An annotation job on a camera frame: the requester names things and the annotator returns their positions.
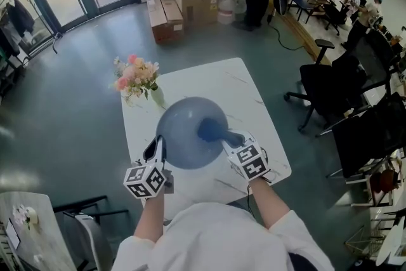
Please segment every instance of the flower bouquet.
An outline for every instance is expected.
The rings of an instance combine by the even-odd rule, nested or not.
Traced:
[[[144,94],[148,99],[148,91],[153,92],[158,90],[156,83],[158,77],[159,65],[157,62],[144,62],[144,59],[138,58],[136,55],[128,56],[128,62],[121,62],[119,57],[114,59],[116,66],[115,88],[117,91],[125,91],[124,97],[127,104],[132,96],[140,97]]]
[[[31,224],[38,223],[38,215],[36,211],[31,207],[25,207],[22,204],[18,207],[13,206],[13,216],[17,225],[22,226],[26,224],[28,229],[30,229]]]

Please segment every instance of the blue balloon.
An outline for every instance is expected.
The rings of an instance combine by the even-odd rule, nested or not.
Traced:
[[[188,97],[170,106],[157,126],[157,136],[165,140],[167,162],[177,168],[197,169],[213,162],[223,151],[220,136],[209,135],[202,122],[214,121],[217,131],[228,129],[227,118],[213,101]]]

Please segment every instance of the marble table top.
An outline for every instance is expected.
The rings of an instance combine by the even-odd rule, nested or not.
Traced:
[[[239,58],[179,70],[158,77],[165,105],[151,98],[135,98],[132,106],[122,100],[122,112],[131,161],[141,157],[154,139],[165,109],[190,96],[208,98],[227,116],[229,128],[250,132],[263,147],[271,169],[265,176],[273,184],[291,174],[291,167],[278,133],[246,66]],[[231,169],[223,152],[199,169],[180,169],[166,164],[174,176],[174,193],[165,196],[165,219],[199,202],[229,203],[247,196],[248,183]]]
[[[32,207],[38,215],[38,224],[31,225],[30,230],[14,221],[13,206],[21,204]],[[20,238],[20,245],[15,251],[19,258],[41,271],[76,270],[47,195],[29,192],[0,194],[0,220],[5,227],[9,219]],[[35,255],[41,255],[42,261],[36,262]]]

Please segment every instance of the chair armrest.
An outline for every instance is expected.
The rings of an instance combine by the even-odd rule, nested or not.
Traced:
[[[315,40],[317,46],[319,48],[327,48],[327,49],[334,49],[336,48],[336,46],[334,44],[332,44],[330,41],[328,40],[323,40],[323,39],[317,39]]]

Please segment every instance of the gray floor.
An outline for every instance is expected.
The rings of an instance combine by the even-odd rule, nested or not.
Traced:
[[[299,46],[277,19],[273,25],[290,47]],[[292,166],[292,176],[275,190],[302,217],[337,270],[353,258],[343,242],[364,223],[367,209],[349,207],[351,194],[342,180],[326,180],[339,168],[331,135],[316,139],[323,121],[316,114],[307,134],[297,132],[305,118],[302,103],[284,102],[295,90],[299,67],[311,63],[300,49],[288,51],[274,30],[253,33],[212,25],[189,32],[179,43],[154,43],[146,5],[128,6],[88,22],[57,42],[59,54],[46,49],[0,106],[0,192],[48,194],[63,204],[106,194],[109,209],[129,215],[104,217],[112,242],[132,234],[141,204],[122,186],[128,167],[124,123],[114,81],[113,59],[136,53],[158,61],[166,73],[227,58],[241,57],[261,93]]]

